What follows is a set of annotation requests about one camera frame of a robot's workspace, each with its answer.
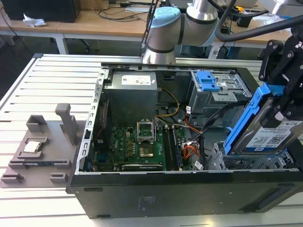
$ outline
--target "power supply label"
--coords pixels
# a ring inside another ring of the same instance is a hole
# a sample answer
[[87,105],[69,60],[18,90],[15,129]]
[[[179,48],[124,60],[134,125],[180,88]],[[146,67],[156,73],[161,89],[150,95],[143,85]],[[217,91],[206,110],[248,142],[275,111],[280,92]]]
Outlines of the power supply label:
[[290,129],[302,121],[284,121],[275,129],[261,127],[246,148],[250,151],[268,151],[280,146],[291,134]]
[[151,77],[142,75],[123,75],[122,85],[151,85]]

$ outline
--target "computer case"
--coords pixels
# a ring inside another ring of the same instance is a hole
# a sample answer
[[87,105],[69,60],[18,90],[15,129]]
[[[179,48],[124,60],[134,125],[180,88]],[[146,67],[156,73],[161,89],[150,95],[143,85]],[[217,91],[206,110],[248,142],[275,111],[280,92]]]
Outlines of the computer case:
[[23,14],[46,21],[75,22],[80,14],[80,0],[2,0],[11,20],[23,20]]

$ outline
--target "processor chip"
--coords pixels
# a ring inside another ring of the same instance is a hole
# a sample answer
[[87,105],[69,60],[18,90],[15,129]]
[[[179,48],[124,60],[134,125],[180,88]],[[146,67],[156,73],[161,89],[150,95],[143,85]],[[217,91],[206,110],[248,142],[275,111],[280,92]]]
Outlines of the processor chip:
[[152,144],[149,144],[148,146],[140,146],[140,157],[153,157],[153,146]]

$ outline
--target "orange wire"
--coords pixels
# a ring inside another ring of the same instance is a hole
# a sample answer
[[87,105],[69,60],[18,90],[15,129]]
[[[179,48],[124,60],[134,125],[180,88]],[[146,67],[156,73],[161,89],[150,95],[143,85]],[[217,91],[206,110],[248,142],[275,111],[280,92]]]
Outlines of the orange wire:
[[187,121],[187,114],[185,114],[185,124],[191,129],[194,130],[197,133],[200,133],[199,130],[195,129],[193,126],[189,125],[188,121]]
[[[188,148],[191,148],[192,150],[191,150],[187,155],[185,155],[185,154],[186,154],[186,150],[187,150]],[[200,154],[197,152],[197,150],[196,150],[193,146],[188,145],[188,146],[184,147],[184,149],[183,149],[184,158],[185,158],[185,159],[188,159],[188,158],[192,155],[192,152],[193,152],[193,151],[195,152],[195,154],[196,154],[198,157],[200,157]]]

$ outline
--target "white paper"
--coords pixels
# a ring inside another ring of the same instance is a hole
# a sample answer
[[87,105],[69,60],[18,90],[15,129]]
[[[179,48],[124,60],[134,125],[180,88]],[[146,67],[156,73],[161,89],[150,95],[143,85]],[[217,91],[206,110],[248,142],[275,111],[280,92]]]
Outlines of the white paper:
[[34,19],[34,18],[30,18],[27,15],[23,14],[24,19],[23,22],[24,24],[26,24],[27,26],[30,27],[35,27],[35,26],[43,26],[46,25],[46,22],[43,19]]

